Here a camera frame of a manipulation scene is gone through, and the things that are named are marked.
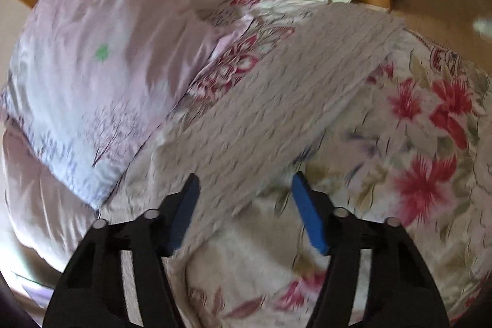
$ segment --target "floral blanket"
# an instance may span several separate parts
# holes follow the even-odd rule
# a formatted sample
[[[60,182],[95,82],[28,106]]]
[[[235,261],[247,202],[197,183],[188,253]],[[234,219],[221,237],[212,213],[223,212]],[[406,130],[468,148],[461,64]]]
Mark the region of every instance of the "floral blanket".
[[[282,0],[234,2],[251,10],[282,5]],[[309,13],[315,8],[311,4]],[[294,24],[285,33],[293,30]],[[196,81],[184,120],[208,109],[261,62],[242,55]],[[358,217],[399,217],[431,270],[449,318],[458,318],[492,270],[490,94],[489,78],[480,69],[405,32],[336,123],[195,252],[186,283],[201,324],[307,323],[329,258],[309,244],[290,197],[299,170],[335,206]],[[369,275],[370,254],[364,253],[352,322],[362,318]]]

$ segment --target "pillowcase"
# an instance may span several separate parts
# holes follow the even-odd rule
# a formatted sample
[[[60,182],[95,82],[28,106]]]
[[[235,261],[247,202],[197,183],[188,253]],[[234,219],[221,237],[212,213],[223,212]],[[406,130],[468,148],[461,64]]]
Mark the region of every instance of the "pillowcase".
[[[3,134],[8,215],[18,240],[63,271],[97,213],[73,195],[33,154],[9,119]]]
[[[98,209],[199,71],[248,28],[190,0],[39,0],[2,99],[35,155]]]

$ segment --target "wooden floor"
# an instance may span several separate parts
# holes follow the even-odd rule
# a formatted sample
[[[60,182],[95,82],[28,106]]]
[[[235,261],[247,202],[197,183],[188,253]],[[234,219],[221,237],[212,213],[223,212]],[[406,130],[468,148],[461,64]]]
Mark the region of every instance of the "wooden floor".
[[[492,0],[395,0],[394,13],[403,15],[410,29],[492,73],[492,41],[472,26],[479,16],[492,18]]]

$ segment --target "bed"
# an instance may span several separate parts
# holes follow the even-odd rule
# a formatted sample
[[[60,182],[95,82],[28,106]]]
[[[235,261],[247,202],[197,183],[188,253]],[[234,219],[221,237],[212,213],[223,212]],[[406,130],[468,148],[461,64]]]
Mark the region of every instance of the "bed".
[[[228,0],[199,15],[216,28],[241,22],[240,35],[194,75],[94,207],[55,178],[47,142],[38,151],[15,102],[2,97],[19,240],[62,271],[95,219],[134,218],[196,172],[198,211],[166,266],[185,317],[204,327],[305,325],[328,260],[309,244],[290,197],[292,175],[303,171],[337,207],[399,217],[457,321],[492,271],[489,76],[359,6]],[[98,62],[109,49],[97,48]],[[102,154],[95,150],[93,167]],[[361,279],[353,322],[367,286]],[[138,322],[135,304],[127,308]]]

